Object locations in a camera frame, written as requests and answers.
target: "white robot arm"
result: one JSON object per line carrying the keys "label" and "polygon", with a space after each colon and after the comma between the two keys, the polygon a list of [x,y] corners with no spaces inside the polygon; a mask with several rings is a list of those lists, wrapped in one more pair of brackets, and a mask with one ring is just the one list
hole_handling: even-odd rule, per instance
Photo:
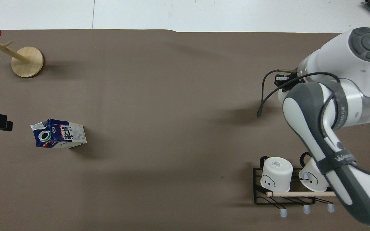
{"label": "white robot arm", "polygon": [[294,75],[298,76],[296,81],[305,77],[287,94],[280,94],[287,123],[343,206],[356,220],[370,226],[370,172],[357,166],[333,132],[370,122],[370,28],[333,38],[304,59]]}

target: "mug rack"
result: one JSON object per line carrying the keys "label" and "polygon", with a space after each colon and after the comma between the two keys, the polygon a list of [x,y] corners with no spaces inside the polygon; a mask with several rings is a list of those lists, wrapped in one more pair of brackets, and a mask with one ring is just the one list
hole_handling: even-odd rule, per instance
{"label": "mug rack", "polygon": [[16,75],[29,78],[40,72],[44,65],[44,57],[41,51],[35,47],[23,47],[18,51],[14,51],[7,47],[10,44],[12,44],[12,41],[6,44],[0,43],[0,51],[12,57],[11,67]]}
{"label": "mug rack", "polygon": [[287,208],[284,205],[301,205],[304,213],[310,213],[310,205],[316,202],[324,203],[328,207],[329,212],[334,212],[334,205],[332,202],[317,198],[317,196],[336,196],[330,187],[325,192],[312,192],[305,188],[300,182],[298,176],[302,168],[294,168],[292,172],[291,189],[298,191],[289,192],[272,192],[261,186],[260,179],[262,177],[262,170],[260,168],[252,169],[254,203],[256,205],[273,205],[279,209],[281,217],[287,216]]}

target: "rack foot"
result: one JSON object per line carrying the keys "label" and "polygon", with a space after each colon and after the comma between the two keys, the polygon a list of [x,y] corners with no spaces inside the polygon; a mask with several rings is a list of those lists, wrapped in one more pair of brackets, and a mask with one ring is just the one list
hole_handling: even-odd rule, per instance
{"label": "rack foot", "polygon": [[29,63],[23,63],[16,58],[12,58],[11,67],[16,75],[24,78],[35,76],[44,65],[42,53],[35,47],[23,47],[17,51],[18,54],[26,57]]}

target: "wooden peg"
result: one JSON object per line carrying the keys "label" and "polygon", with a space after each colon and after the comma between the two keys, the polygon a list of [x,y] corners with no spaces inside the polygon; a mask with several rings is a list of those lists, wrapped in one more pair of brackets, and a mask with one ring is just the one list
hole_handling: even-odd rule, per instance
{"label": "wooden peg", "polygon": [[334,192],[266,192],[266,196],[336,196]]}
{"label": "wooden peg", "polygon": [[14,73],[24,78],[35,76],[44,65],[42,53],[35,47],[23,47],[15,52],[6,47],[11,43],[0,43],[0,51],[12,56],[11,67]]}

